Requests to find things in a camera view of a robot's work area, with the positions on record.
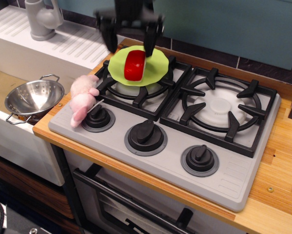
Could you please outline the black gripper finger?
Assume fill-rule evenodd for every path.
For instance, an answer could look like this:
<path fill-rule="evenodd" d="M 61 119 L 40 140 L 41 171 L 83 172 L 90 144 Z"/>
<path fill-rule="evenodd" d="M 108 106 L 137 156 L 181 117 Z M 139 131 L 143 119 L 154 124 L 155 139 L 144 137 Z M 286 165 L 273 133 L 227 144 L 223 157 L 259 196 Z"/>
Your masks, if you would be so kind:
<path fill-rule="evenodd" d="M 111 53 L 115 53 L 117 50 L 117 34 L 115 25 L 110 21 L 103 20 L 100 24 L 100 31 L 107 49 Z"/>
<path fill-rule="evenodd" d="M 146 57 L 152 56 L 158 36 L 159 36 L 159 25 L 157 23 L 149 24 L 146 27 L 144 44 L 143 44 Z"/>

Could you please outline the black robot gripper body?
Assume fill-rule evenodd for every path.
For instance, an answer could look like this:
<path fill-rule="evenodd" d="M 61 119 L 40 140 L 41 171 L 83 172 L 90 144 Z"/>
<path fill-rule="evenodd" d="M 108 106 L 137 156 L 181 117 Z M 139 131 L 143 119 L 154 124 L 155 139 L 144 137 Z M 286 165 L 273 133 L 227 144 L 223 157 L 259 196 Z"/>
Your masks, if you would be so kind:
<path fill-rule="evenodd" d="M 163 31 L 165 17 L 154 12 L 152 0 L 116 0 L 114 6 L 97 10 L 97 27 L 102 32 L 120 30 Z"/>

